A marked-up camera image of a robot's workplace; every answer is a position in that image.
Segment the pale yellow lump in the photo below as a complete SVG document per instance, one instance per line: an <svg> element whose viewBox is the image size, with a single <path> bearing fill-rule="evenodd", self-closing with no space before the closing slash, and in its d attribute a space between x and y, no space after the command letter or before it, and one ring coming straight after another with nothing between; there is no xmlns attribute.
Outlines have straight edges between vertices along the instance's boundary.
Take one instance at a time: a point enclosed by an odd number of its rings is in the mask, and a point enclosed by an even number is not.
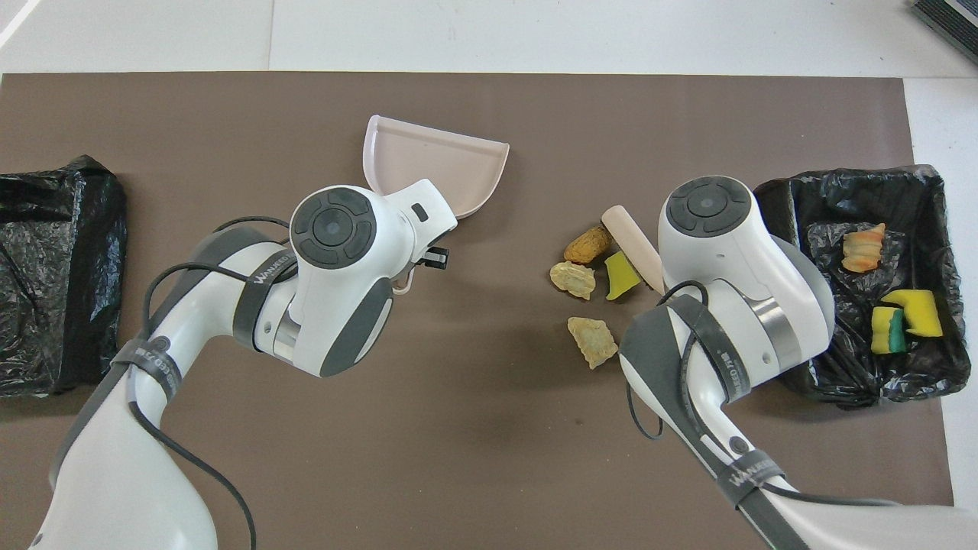
<svg viewBox="0 0 978 550"><path fill-rule="evenodd" d="M596 289L594 269L572 261L559 262L549 268L549 279L560 291L584 300L590 300Z"/></svg>

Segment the brown oval bread roll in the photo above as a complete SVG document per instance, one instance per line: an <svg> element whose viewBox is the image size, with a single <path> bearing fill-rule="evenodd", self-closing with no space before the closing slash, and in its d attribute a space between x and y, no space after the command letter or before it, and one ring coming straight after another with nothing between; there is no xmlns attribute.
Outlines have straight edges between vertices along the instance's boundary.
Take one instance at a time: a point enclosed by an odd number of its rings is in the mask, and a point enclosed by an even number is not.
<svg viewBox="0 0 978 550"><path fill-rule="evenodd" d="M580 234L563 251L565 261L577 265L587 265L600 257L614 243L614 237L597 224Z"/></svg>

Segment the beige plastic dustpan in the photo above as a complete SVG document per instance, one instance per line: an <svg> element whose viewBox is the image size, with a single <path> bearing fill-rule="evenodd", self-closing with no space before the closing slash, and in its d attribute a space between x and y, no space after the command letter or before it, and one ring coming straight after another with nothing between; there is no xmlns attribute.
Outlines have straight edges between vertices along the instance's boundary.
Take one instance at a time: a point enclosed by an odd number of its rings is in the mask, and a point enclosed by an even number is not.
<svg viewBox="0 0 978 550"><path fill-rule="evenodd" d="M386 196L427 179L462 220L496 191L509 152L504 142L372 115L362 147L364 181L357 188Z"/></svg>

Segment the black ribbed device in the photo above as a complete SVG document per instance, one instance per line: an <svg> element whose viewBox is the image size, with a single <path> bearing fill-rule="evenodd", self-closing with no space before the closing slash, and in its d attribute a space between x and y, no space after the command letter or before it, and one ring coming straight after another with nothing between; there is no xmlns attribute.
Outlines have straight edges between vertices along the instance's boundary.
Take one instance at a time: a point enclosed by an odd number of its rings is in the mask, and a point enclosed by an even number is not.
<svg viewBox="0 0 978 550"><path fill-rule="evenodd" d="M978 0L909 0L909 10L978 66Z"/></svg>

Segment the bin lined with black bag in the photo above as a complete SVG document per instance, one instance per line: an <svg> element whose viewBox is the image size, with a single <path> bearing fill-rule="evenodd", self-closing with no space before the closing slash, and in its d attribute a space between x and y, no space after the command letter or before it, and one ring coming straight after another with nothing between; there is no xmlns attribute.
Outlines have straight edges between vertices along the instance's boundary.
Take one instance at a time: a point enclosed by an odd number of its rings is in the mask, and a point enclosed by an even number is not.
<svg viewBox="0 0 978 550"><path fill-rule="evenodd" d="M100 382L126 247L125 188L93 157L0 174L0 398Z"/></svg>
<svg viewBox="0 0 978 550"><path fill-rule="evenodd" d="M949 396L971 374L964 303L947 230L944 182L933 167L827 170L776 179L755 188L769 232L799 248L827 280L835 302L834 337L826 352L779 379L819 403L856 409ZM846 233L885 223L876 270L841 266ZM929 290L944 329L940 338L905 335L907 351L870 349L871 312L887 293Z"/></svg>

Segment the brown table mat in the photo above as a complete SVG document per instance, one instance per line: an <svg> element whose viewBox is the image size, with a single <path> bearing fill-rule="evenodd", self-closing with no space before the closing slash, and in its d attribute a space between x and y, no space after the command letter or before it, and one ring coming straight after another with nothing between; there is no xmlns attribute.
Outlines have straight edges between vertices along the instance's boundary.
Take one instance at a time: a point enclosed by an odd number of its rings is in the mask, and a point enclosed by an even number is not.
<svg viewBox="0 0 978 550"><path fill-rule="evenodd" d="M267 550L763 550L674 434L643 438L620 365L590 370L566 320L622 335L656 303L559 292L565 246L624 205L914 163L897 78L583 74L6 74L0 173L88 154L127 195L120 338L144 289L219 224L284 218L363 184L372 115L510 144L496 191L420 268L373 351L328 379L231 338L206 345L164 431L244 494Z"/></svg>

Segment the beige orange rock chunk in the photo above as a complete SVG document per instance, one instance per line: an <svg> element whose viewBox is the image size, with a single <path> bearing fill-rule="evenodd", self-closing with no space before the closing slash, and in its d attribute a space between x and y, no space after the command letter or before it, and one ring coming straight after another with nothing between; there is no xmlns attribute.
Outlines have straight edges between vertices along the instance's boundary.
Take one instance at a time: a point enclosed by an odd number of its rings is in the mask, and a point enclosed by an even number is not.
<svg viewBox="0 0 978 550"><path fill-rule="evenodd" d="M852 273L876 270L882 260L885 223L865 231L850 232L843 236L841 266Z"/></svg>

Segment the beige hand brush black bristles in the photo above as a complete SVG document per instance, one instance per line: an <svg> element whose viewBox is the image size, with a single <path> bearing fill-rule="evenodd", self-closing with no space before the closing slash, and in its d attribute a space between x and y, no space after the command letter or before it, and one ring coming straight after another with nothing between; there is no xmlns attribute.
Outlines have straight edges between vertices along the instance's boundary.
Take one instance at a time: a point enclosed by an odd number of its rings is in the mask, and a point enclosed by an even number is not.
<svg viewBox="0 0 978 550"><path fill-rule="evenodd" d="M664 296L667 286L661 257L630 213L624 206L614 205L602 213L601 222L643 282Z"/></svg>

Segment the yellow green sponge piece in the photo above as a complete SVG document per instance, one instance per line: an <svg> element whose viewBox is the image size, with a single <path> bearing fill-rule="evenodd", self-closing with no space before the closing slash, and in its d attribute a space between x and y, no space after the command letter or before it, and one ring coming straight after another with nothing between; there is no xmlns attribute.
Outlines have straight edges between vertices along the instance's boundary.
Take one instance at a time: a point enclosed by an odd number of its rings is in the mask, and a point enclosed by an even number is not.
<svg viewBox="0 0 978 550"><path fill-rule="evenodd" d="M873 307L871 312L871 345L873 354L905 353L904 310L891 306Z"/></svg>

